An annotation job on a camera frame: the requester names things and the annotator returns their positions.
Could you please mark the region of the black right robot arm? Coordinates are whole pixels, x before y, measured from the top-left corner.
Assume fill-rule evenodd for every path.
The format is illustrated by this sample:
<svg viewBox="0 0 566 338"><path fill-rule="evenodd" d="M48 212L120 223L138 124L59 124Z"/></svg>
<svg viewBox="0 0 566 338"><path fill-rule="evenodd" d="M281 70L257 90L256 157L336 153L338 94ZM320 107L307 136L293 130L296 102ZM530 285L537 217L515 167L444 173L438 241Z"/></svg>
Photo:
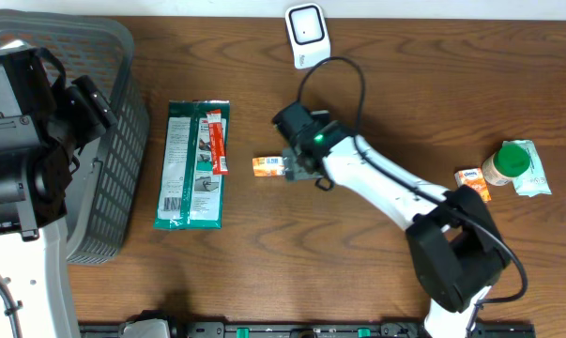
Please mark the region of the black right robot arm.
<svg viewBox="0 0 566 338"><path fill-rule="evenodd" d="M468 337L476 313L511 262L479 194L414 176L356 131L298 102L272 123L302 168L358 194L405 233L416 277L431 299L426 334Z"/></svg>

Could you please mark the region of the red and white package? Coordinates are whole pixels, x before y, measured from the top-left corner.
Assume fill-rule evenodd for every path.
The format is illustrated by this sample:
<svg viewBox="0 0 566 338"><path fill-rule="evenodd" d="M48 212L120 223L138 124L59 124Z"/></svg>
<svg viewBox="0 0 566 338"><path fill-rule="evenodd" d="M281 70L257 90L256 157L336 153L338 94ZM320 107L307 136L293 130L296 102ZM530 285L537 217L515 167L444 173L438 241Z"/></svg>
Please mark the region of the red and white package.
<svg viewBox="0 0 566 338"><path fill-rule="evenodd" d="M212 172L214 175L227 175L229 170L227 168L225 157L222 111L217 109L207 112L207 123L210 139Z"/></svg>

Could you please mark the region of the green lidded small jar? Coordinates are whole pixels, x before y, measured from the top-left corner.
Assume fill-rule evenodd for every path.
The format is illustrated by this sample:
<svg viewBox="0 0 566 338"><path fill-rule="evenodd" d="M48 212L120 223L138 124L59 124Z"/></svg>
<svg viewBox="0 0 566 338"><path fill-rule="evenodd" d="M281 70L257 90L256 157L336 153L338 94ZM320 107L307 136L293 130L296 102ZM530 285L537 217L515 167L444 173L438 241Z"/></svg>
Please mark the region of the green lidded small jar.
<svg viewBox="0 0 566 338"><path fill-rule="evenodd" d="M530 156L519 145L506 144L482 164L483 178L493 186L504 186L524 174L530 167Z"/></svg>

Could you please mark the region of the mint green wipes packet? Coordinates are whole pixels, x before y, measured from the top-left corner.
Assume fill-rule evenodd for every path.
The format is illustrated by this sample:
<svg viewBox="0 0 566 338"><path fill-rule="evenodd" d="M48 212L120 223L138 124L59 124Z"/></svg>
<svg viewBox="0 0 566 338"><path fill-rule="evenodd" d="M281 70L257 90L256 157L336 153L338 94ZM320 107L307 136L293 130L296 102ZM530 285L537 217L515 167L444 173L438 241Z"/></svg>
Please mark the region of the mint green wipes packet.
<svg viewBox="0 0 566 338"><path fill-rule="evenodd" d="M517 177L513 182L514 189L518 195L534 197L539 194L551 195L545 171L537 148L531 140L504 141L505 145L518 145L529 155L530 165L527 171Z"/></svg>

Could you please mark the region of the orange tissue pack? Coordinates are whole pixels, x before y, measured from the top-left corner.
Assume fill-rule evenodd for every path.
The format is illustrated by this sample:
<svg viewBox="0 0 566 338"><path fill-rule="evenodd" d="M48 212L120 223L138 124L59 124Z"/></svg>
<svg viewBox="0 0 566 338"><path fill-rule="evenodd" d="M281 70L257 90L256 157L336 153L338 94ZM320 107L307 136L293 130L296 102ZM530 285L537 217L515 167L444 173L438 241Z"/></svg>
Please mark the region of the orange tissue pack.
<svg viewBox="0 0 566 338"><path fill-rule="evenodd" d="M463 169L454 174L457 186L468 186L479 194L484 203L492 200L481 168Z"/></svg>
<svg viewBox="0 0 566 338"><path fill-rule="evenodd" d="M253 158L252 169L256 177L283 177L285 175L285 166L281 156Z"/></svg>

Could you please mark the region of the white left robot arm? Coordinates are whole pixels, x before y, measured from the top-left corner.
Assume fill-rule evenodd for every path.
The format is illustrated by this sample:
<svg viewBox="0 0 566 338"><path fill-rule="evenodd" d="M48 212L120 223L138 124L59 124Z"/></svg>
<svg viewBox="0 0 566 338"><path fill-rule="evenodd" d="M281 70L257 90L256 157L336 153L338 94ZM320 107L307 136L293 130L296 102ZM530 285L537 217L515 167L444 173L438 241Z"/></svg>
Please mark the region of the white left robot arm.
<svg viewBox="0 0 566 338"><path fill-rule="evenodd" d="M0 337L79 335L67 189L78 154L116 122L93 81L69 80L49 50L0 47Z"/></svg>

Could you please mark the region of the dark green package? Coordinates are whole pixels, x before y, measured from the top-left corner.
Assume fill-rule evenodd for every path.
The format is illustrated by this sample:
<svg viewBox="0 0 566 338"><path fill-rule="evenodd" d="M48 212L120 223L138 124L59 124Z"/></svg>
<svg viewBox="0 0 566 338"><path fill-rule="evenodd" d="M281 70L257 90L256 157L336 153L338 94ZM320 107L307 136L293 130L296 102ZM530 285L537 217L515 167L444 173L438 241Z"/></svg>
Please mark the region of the dark green package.
<svg viewBox="0 0 566 338"><path fill-rule="evenodd" d="M207 114L219 113L228 138L228 100L171 101L154 227L218 230L222 227L225 175L215 174Z"/></svg>

